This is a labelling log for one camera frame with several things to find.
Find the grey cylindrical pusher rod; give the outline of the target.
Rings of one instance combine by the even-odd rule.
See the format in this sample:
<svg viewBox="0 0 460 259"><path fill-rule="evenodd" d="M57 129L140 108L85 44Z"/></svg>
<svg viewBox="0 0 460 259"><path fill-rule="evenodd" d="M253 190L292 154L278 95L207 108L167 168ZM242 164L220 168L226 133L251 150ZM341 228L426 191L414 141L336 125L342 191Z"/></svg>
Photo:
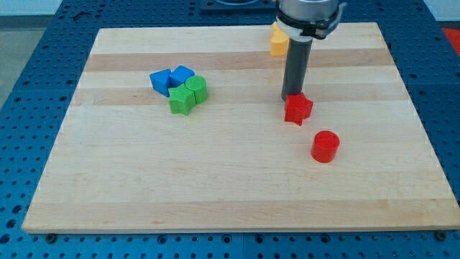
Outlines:
<svg viewBox="0 0 460 259"><path fill-rule="evenodd" d="M305 42L289 41L281 90L283 101L288 95L297 95L302 92L312 43L312 38Z"/></svg>

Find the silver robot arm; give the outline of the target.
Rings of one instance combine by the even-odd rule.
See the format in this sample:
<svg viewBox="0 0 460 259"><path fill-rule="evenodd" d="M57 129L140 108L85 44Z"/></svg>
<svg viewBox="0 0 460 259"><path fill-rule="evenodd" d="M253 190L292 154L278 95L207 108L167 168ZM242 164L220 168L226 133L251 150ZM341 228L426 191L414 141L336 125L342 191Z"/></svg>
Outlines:
<svg viewBox="0 0 460 259"><path fill-rule="evenodd" d="M300 94L313 41L324 40L341 21L345 2L339 0L279 0L277 26L289 37L281 98Z"/></svg>

